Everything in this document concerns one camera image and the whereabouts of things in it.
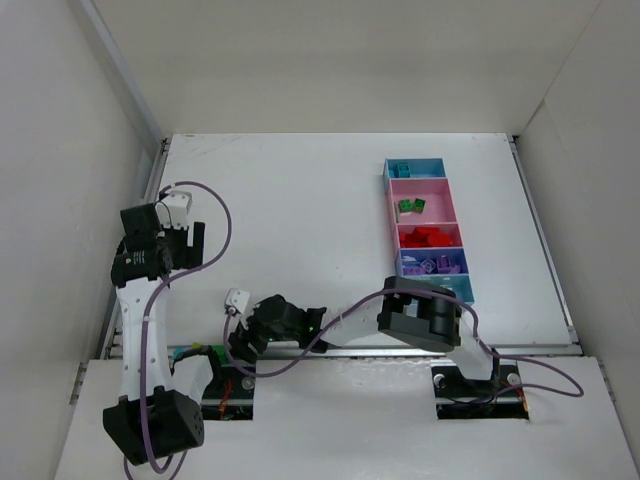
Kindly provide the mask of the long multicolour lego stack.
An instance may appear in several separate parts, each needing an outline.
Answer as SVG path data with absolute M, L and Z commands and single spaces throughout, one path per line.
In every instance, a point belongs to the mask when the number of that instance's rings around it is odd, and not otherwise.
M 173 352 L 173 363 L 194 357 L 206 356 L 213 367 L 228 365 L 229 361 L 221 345 L 202 345 L 199 343 L 192 344 L 190 347 L 178 348 Z

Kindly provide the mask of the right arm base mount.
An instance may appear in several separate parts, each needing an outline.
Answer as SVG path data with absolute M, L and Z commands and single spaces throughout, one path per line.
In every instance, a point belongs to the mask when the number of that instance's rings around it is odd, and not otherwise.
M 490 380 L 468 380 L 456 366 L 436 366 L 432 380 L 439 420 L 529 419 L 521 388 L 500 394 L 520 383 L 516 365 L 501 365 Z

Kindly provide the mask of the blue and pink sorting tray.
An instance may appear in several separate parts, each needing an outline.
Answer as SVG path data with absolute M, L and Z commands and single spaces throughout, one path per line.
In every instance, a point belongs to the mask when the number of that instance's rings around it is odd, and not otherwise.
M 400 162 L 410 165 L 410 178 L 390 176 L 390 166 Z M 383 184 L 389 212 L 396 274 L 451 290 L 458 299 L 472 304 L 475 298 L 470 271 L 444 161 L 441 158 L 387 159 L 383 167 Z M 413 203 L 415 198 L 426 201 L 424 212 L 400 215 L 398 202 L 409 199 Z M 411 232 L 416 227 L 437 227 L 452 237 L 453 245 L 447 248 L 402 248 L 399 244 L 399 233 Z M 403 259 L 406 257 L 422 260 L 441 255 L 446 255 L 454 263 L 459 264 L 461 272 L 448 275 L 405 275 L 402 271 Z

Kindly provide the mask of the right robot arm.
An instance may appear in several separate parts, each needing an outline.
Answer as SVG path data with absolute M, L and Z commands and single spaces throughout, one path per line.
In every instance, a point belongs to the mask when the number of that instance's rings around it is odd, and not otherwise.
M 391 276 L 381 290 L 340 313 L 326 307 L 303 309 L 276 294 L 257 302 L 248 315 L 226 306 L 224 347 L 236 367 L 253 364 L 271 342 L 295 342 L 301 353 L 281 375 L 310 353 L 324 353 L 377 333 L 426 352 L 445 355 L 469 381 L 490 381 L 497 359 L 478 334 L 478 315 L 454 291 L 435 284 Z

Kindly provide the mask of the red and lime lego stack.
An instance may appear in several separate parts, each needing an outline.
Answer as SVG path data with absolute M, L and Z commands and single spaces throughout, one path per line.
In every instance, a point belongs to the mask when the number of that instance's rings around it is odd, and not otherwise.
M 453 245 L 453 239 L 437 227 L 416 227 L 400 232 L 399 244 L 402 248 L 447 248 Z

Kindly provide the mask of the turquoise lego bricks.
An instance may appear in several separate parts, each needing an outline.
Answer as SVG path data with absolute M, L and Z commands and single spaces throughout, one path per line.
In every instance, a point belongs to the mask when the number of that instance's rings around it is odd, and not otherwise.
M 394 163 L 390 166 L 390 176 L 393 178 L 410 178 L 410 165 L 405 162 Z

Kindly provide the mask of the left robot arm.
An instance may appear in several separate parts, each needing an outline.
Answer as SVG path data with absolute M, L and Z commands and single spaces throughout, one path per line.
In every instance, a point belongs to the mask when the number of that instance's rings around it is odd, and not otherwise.
M 111 282 L 122 315 L 122 383 L 115 406 L 104 409 L 106 433 L 135 466 L 154 465 L 204 442 L 201 404 L 221 375 L 210 347 L 187 350 L 172 366 L 166 340 L 166 294 L 172 272 L 203 263 L 205 225 L 169 200 L 121 211 L 124 238 Z

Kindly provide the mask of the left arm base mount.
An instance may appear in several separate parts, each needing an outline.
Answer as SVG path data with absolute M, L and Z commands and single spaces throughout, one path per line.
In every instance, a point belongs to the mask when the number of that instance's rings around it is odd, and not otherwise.
M 250 421 L 254 413 L 255 379 L 230 364 L 222 366 L 222 379 L 206 388 L 201 411 L 205 421 Z

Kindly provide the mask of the green lego brick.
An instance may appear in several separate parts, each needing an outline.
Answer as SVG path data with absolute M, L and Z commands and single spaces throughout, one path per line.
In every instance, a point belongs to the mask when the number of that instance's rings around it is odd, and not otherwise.
M 413 203 L 409 199 L 400 200 L 397 207 L 400 215 L 409 215 L 413 212 Z
M 412 211 L 414 213 L 422 214 L 424 212 L 426 201 L 421 198 L 415 198 L 412 204 Z

